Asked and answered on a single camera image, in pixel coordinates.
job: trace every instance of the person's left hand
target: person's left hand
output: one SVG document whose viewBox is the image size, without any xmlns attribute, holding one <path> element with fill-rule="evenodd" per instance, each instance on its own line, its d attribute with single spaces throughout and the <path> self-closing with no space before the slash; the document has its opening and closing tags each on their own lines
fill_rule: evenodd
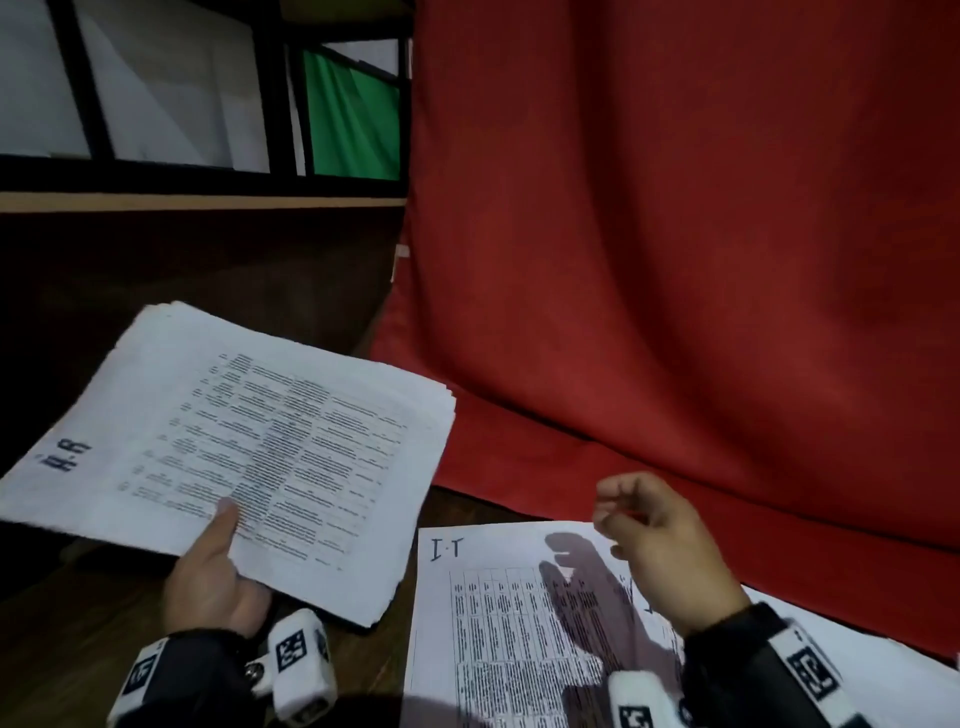
<svg viewBox="0 0 960 728">
<path fill-rule="evenodd" d="M 174 566 L 163 588 L 167 634 L 228 629 L 250 638 L 263 626 L 270 590 L 240 576 L 227 556 L 239 522 L 237 504 L 228 498 L 221 500 L 213 520 Z"/>
</svg>

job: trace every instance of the black window frame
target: black window frame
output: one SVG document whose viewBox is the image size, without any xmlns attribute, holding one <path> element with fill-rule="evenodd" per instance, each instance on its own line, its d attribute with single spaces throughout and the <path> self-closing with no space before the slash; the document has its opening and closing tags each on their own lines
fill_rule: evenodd
<svg viewBox="0 0 960 728">
<path fill-rule="evenodd" d="M 225 167 L 134 161 L 116 158 L 94 80 L 74 0 L 46 0 L 60 56 L 80 115 L 90 158 L 46 158 L 0 154 L 0 191 L 103 192 L 124 194 L 228 195 L 267 197 L 406 197 L 410 164 L 410 79 L 407 48 L 413 17 L 365 23 L 304 26 L 283 20 L 279 0 L 190 0 L 195 5 L 249 25 L 263 105 L 269 172 Z M 327 48 L 350 40 L 397 41 L 397 76 Z M 361 70 L 400 90 L 400 179 L 374 180 L 313 174 L 313 150 L 306 107 L 302 51 L 319 53 Z M 306 174 L 298 175 L 287 63 L 300 122 Z"/>
</svg>

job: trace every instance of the red curtain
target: red curtain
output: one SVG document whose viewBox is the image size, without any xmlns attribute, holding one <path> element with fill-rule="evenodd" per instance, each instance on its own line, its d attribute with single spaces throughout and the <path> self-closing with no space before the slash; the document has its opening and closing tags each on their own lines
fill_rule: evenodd
<svg viewBox="0 0 960 728">
<path fill-rule="evenodd" d="M 960 650 L 954 3 L 418 2 L 374 356 L 441 485 L 589 518 L 659 469 L 747 583 Z"/>
</svg>

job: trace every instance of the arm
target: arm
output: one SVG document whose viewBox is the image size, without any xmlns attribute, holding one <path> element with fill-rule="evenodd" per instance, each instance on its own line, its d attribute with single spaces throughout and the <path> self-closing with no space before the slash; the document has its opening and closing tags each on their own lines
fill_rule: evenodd
<svg viewBox="0 0 960 728">
<path fill-rule="evenodd" d="M 119 728 L 263 725 L 244 667 L 270 592 L 241 578 L 227 556 L 238 521 L 236 504 L 221 501 L 167 579 L 169 637 L 145 647 L 133 665 L 110 716 Z"/>
<path fill-rule="evenodd" d="M 698 725 L 869 728 L 819 648 L 751 605 L 696 509 L 666 483 L 651 473 L 600 481 L 593 520 L 684 638 L 684 696 Z"/>
</svg>

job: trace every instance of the black sleeve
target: black sleeve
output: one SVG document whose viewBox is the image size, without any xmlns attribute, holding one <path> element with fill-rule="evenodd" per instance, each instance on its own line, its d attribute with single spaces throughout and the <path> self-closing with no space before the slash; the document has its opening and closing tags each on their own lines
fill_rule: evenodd
<svg viewBox="0 0 960 728">
<path fill-rule="evenodd" d="M 265 709 L 244 677 L 247 648 L 240 635 L 224 629 L 171 635 L 143 704 L 121 717 L 118 728 L 260 728 Z"/>
<path fill-rule="evenodd" d="M 686 640 L 684 697 L 708 728 L 830 728 L 817 703 L 768 644 L 787 628 L 755 604 Z M 843 728 L 869 728 L 856 716 Z"/>
</svg>

